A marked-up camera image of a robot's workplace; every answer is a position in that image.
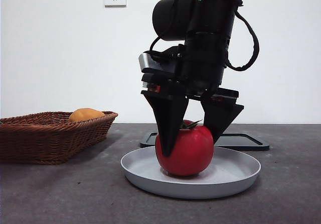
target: orange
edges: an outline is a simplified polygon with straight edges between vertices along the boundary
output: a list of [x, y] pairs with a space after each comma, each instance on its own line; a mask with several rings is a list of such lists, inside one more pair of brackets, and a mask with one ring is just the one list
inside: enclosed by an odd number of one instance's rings
[[101, 111], [94, 110], [92, 108], [80, 108], [74, 111], [68, 119], [68, 122], [77, 122], [82, 120], [89, 120], [89, 119], [95, 119], [98, 117], [102, 117], [105, 114]]

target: plate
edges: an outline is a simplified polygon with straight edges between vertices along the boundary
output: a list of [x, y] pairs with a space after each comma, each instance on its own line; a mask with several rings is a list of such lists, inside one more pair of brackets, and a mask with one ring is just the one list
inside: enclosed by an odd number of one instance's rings
[[179, 177], [158, 163], [155, 147], [134, 150], [121, 158], [126, 178], [145, 191], [182, 199], [212, 199], [233, 195], [249, 188], [261, 170], [250, 155], [215, 147], [210, 165], [201, 173]]

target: wicker basket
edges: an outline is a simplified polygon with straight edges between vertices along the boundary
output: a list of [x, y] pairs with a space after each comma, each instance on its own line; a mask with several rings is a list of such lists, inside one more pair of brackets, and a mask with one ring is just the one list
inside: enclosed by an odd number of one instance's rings
[[46, 112], [1, 119], [0, 162], [61, 164], [104, 139], [118, 116], [68, 123], [69, 112]]

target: cable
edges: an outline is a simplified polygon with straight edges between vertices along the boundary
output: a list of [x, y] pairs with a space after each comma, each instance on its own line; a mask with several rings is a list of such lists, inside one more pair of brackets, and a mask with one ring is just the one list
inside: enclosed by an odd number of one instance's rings
[[252, 38], [253, 38], [253, 54], [252, 54], [252, 57], [251, 59], [249, 60], [249, 62], [247, 64], [245, 64], [244, 66], [242, 67], [234, 67], [232, 66], [232, 64], [230, 63], [229, 61], [229, 56], [228, 56], [228, 50], [226, 50], [225, 54], [225, 64], [226, 66], [228, 66], [229, 68], [235, 70], [235, 71], [239, 71], [239, 72], [242, 72], [242, 71], [245, 71], [247, 70], [248, 68], [250, 68], [253, 63], [255, 62], [255, 60], [257, 59], [258, 55], [259, 55], [259, 51], [260, 51], [260, 45], [259, 45], [259, 41], [257, 39], [257, 36], [255, 35], [252, 27], [250, 26], [250, 24], [237, 12], [235, 11], [235, 16], [240, 19], [241, 21], [243, 21], [245, 23], [245, 25], [247, 26], [247, 29], [249, 30], [250, 34], [252, 35]]
[[172, 15], [172, 18], [171, 18], [171, 22], [169, 24], [169, 26], [166, 28], [166, 30], [164, 30], [153, 42], [152, 44], [150, 45], [150, 48], [149, 48], [149, 51], [146, 51], [148, 52], [151, 57], [153, 55], [161, 55], [162, 53], [161, 52], [158, 52], [158, 51], [154, 51], [153, 50], [153, 47], [155, 46], [155, 44], [162, 38], [162, 36], [164, 36], [166, 33], [168, 33], [168, 31], [172, 28], [173, 24], [174, 24], [174, 21], [176, 19], [176, 15], [177, 15], [177, 2], [178, 0], [174, 0], [173, 2], [173, 5], [172, 5], [172, 11], [173, 11], [173, 15]]

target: red tomato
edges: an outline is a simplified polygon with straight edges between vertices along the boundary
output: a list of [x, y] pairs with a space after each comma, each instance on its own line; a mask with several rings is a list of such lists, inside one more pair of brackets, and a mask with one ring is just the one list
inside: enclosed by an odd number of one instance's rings
[[169, 157], [162, 154], [159, 135], [155, 142], [159, 164], [169, 173], [188, 176], [200, 173], [211, 163], [214, 154], [213, 137], [205, 126], [197, 125], [193, 129], [180, 129], [176, 143]]

